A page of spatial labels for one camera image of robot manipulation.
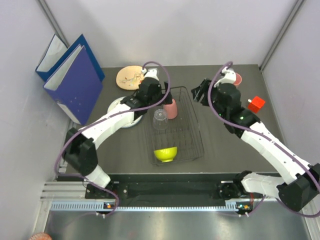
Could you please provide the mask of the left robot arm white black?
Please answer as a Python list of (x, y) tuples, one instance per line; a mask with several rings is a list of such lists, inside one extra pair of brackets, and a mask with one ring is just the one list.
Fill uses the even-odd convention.
[(145, 77), (138, 90), (125, 96), (113, 110), (90, 125), (68, 131), (62, 158), (95, 185), (102, 198), (109, 198), (114, 187), (111, 178), (99, 166), (97, 149), (120, 128), (146, 114), (148, 109), (170, 101), (169, 80), (164, 82), (164, 89), (165, 92), (157, 78)]

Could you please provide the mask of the black wire dish rack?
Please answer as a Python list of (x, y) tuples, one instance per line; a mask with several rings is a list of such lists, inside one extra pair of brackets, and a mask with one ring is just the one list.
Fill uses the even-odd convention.
[(193, 161), (204, 155), (199, 121), (187, 88), (177, 86), (170, 92), (176, 101), (177, 117), (168, 121), (166, 129), (158, 130), (153, 126), (154, 113), (162, 106), (150, 109), (142, 120), (148, 160), (156, 166), (163, 162), (156, 158), (155, 150), (176, 147), (177, 155), (170, 161), (171, 164)]

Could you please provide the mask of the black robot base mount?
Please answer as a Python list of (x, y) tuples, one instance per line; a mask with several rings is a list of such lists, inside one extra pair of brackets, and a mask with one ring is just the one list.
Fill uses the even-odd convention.
[(105, 192), (88, 184), (88, 200), (119, 197), (121, 207), (220, 207), (227, 200), (249, 198), (233, 185), (234, 173), (112, 174)]

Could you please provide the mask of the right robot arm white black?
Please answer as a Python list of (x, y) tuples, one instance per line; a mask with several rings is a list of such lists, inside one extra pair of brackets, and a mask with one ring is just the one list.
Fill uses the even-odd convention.
[(253, 147), (278, 172), (279, 176), (243, 171), (233, 179), (233, 192), (239, 198), (250, 193), (280, 200), (284, 206), (299, 212), (320, 193), (320, 165), (311, 165), (283, 145), (263, 122), (242, 106), (241, 93), (231, 83), (210, 87), (205, 79), (191, 90), (195, 102), (211, 107), (231, 133)]

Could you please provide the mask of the beige floral plate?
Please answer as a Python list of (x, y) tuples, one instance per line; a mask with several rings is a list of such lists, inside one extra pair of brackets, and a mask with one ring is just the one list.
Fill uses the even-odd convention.
[(139, 65), (123, 67), (116, 75), (117, 86), (127, 91), (137, 90), (143, 80), (142, 66)]

